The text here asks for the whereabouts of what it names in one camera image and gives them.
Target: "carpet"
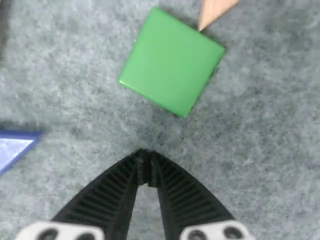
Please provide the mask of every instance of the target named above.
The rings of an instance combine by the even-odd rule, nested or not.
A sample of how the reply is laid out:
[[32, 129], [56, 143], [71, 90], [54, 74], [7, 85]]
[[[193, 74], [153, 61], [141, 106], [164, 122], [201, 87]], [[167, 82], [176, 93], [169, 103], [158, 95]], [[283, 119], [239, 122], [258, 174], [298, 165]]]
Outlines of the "carpet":
[[[44, 135], [0, 177], [0, 236], [51, 219], [139, 148], [189, 171], [259, 240], [320, 238], [320, 1], [241, 0], [203, 34], [226, 54], [187, 118], [117, 77], [151, 7], [200, 0], [2, 0], [0, 128]], [[155, 189], [128, 240], [165, 239]]]

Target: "blue block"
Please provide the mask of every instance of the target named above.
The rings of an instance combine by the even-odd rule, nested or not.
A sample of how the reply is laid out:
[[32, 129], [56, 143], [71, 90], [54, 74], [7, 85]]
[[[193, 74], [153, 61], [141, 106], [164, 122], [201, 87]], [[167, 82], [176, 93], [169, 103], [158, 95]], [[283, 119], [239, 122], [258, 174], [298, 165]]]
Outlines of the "blue block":
[[0, 130], [0, 175], [28, 152], [40, 135], [39, 132]]

